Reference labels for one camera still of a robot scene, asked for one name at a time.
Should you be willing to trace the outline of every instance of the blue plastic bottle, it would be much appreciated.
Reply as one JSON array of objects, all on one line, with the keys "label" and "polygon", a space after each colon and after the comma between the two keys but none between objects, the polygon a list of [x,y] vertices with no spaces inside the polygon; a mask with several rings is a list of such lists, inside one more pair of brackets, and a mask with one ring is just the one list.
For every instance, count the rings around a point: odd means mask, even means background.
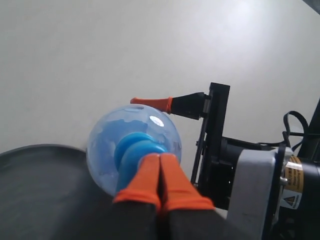
[{"label": "blue plastic bottle", "polygon": [[135,176],[141,158],[164,152],[181,161],[181,140],[173,122],[153,107],[131,104],[96,123],[87,143],[87,164],[96,184],[114,196]]}]

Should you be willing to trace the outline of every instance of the black tray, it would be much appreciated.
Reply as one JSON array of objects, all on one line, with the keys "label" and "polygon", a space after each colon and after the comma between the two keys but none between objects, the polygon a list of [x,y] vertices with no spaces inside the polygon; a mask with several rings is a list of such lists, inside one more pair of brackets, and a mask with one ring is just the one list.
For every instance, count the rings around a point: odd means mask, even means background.
[{"label": "black tray", "polygon": [[82,150],[41,144],[0,154],[0,239],[102,239],[111,201]]}]

